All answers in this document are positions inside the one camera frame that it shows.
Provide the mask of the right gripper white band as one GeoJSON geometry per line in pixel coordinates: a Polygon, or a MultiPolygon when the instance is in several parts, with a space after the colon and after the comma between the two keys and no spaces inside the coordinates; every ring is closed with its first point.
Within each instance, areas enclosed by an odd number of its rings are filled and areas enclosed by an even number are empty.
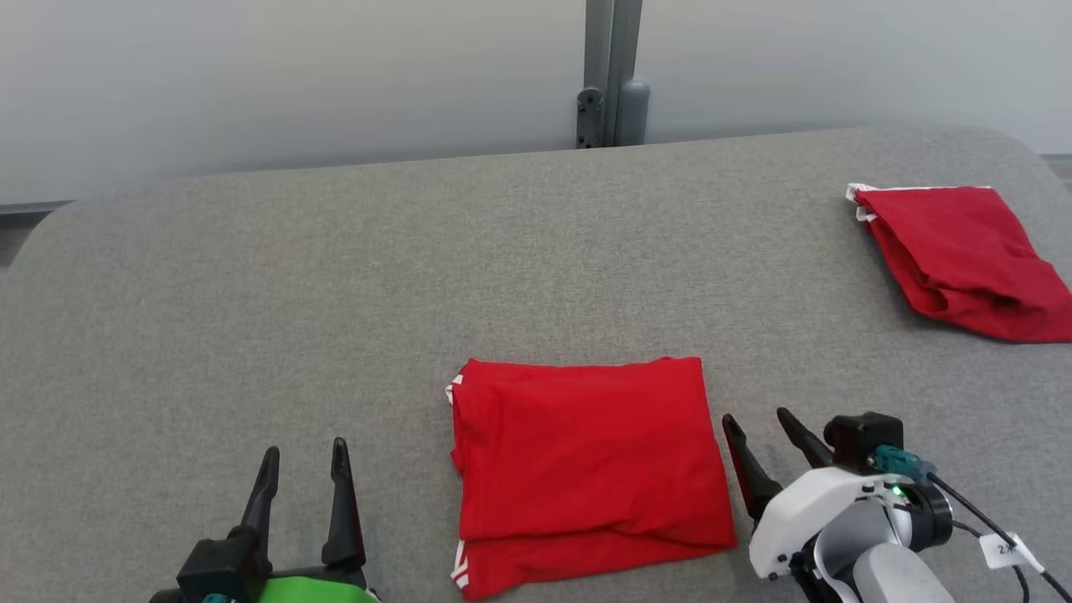
{"type": "Polygon", "coordinates": [[[833,451],[787,408],[776,409],[781,430],[812,467],[781,487],[763,470],[733,415],[723,415],[730,458],[745,511],[755,524],[748,561],[763,580],[796,583],[809,602],[877,602],[863,595],[857,570],[870,567],[872,549],[908,551],[914,523],[897,505],[893,474],[859,476],[833,466],[833,451]]]}

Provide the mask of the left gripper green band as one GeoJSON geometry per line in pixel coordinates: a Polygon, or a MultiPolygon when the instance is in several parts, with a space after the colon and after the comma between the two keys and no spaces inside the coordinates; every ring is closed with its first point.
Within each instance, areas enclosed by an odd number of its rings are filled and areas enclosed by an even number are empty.
{"type": "MultiPolygon", "coordinates": [[[[268,553],[271,505],[278,492],[280,466],[279,447],[269,446],[237,528],[257,536],[258,554],[268,553]]],[[[321,551],[324,565],[272,573],[253,602],[379,602],[378,593],[364,580],[363,528],[353,485],[348,443],[341,436],[336,436],[332,442],[330,477],[332,518],[321,551]]]]}

